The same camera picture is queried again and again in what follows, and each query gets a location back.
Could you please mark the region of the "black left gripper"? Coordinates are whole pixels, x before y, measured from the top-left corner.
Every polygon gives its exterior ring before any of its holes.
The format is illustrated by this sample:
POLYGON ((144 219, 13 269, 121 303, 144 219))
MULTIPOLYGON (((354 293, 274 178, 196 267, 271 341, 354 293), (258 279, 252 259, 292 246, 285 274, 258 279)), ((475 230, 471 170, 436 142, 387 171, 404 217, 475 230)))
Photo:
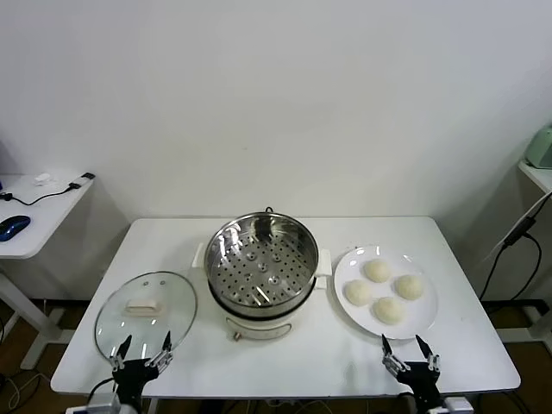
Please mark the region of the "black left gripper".
POLYGON ((124 361, 131 342, 132 335, 128 335, 110 356, 112 376, 117 384, 116 394, 122 405, 140 405, 145 385, 156 380, 158 371, 164 371, 173 359, 171 331, 167 332, 161 351, 148 361, 124 361))

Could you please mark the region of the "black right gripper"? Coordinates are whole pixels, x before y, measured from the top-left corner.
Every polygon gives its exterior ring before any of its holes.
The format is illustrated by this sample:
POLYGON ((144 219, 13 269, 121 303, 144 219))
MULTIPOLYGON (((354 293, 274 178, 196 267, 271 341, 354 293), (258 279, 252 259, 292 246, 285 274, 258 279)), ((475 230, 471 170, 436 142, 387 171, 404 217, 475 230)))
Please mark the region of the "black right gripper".
POLYGON ((410 387, 418 409, 434 409, 440 406, 440 393, 436 386, 441 372, 440 355, 435 354, 421 336, 416 335, 416 340, 425 362, 405 364, 394 355, 389 341, 381 335, 382 363, 390 374, 397 374, 399 383, 410 387))

